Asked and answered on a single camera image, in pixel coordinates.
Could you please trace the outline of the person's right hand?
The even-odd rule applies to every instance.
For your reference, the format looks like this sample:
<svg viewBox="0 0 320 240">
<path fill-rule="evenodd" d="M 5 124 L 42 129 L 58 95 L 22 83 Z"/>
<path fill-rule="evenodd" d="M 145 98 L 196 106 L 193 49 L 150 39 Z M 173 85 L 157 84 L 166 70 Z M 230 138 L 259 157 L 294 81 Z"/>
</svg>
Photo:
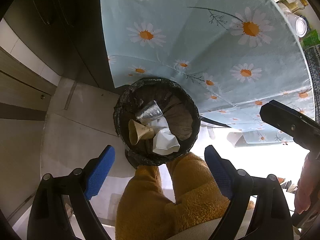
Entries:
<svg viewBox="0 0 320 240">
<path fill-rule="evenodd" d="M 308 211 L 311 205 L 311 194 L 319 182 L 319 161 L 311 157 L 311 153 L 305 158 L 297 192 L 295 194 L 295 213 L 301 214 Z"/>
</svg>

